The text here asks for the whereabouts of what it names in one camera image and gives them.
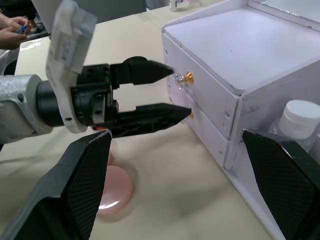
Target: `white cardboard box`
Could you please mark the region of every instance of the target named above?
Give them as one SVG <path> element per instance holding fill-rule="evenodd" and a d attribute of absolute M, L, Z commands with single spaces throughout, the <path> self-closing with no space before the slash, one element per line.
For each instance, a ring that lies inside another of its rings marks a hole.
<path fill-rule="evenodd" d="M 288 101 L 320 105 L 320 24 L 248 0 L 227 0 L 162 29 L 165 62 L 194 82 L 175 104 L 191 107 L 188 123 L 277 240 L 284 240 L 263 200 L 242 142 L 244 128 L 267 130 Z"/>

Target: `robotic arm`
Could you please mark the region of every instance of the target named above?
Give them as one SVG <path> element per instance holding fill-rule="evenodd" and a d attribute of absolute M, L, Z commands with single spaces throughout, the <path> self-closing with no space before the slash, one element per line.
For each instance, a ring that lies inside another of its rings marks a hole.
<path fill-rule="evenodd" d="M 96 16 L 64 0 L 57 9 L 46 65 L 48 81 L 37 75 L 0 78 L 0 144 L 50 133 L 109 129 L 114 138 L 153 133 L 186 118 L 188 108 L 160 103 L 119 112 L 113 90 L 121 84 L 154 83 L 174 69 L 144 57 L 119 64 L 84 66 Z"/>

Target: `table surface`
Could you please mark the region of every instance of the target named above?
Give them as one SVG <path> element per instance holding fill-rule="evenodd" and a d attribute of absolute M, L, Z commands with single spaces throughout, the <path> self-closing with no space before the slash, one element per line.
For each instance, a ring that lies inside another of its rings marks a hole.
<path fill-rule="evenodd" d="M 203 0 L 203 6 L 217 0 Z M 131 15 L 96 26 L 85 64 L 120 63 L 132 56 L 163 62 L 161 26 L 196 9 L 179 5 Z M 49 39 L 21 51 L 16 74 L 46 80 Z M 122 85 L 114 93 L 121 111 L 169 103 L 166 80 Z M 60 159 L 68 145 L 92 133 L 51 134 L 7 144 L 0 154 L 0 233 L 36 182 Z M 119 214 L 97 217 L 91 240 L 271 240 L 272 237 L 186 124 L 152 134 L 114 139 L 115 165 L 127 170 L 135 188 Z"/>

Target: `gold drawer knob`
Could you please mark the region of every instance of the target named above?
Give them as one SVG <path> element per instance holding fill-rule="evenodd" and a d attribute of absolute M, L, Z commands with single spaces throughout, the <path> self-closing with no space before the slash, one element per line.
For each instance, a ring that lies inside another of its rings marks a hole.
<path fill-rule="evenodd" d="M 175 83 L 179 86 L 180 89 L 183 89 L 188 84 L 194 83 L 194 76 L 191 72 L 187 72 L 185 75 L 181 73 L 176 73 L 174 76 Z"/>

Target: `blue object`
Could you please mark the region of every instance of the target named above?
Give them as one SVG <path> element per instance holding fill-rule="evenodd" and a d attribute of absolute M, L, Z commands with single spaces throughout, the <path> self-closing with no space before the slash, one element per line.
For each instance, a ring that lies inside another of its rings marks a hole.
<path fill-rule="evenodd" d="M 26 25 L 23 25 L 19 30 L 16 31 L 17 34 L 23 34 L 27 29 Z"/>

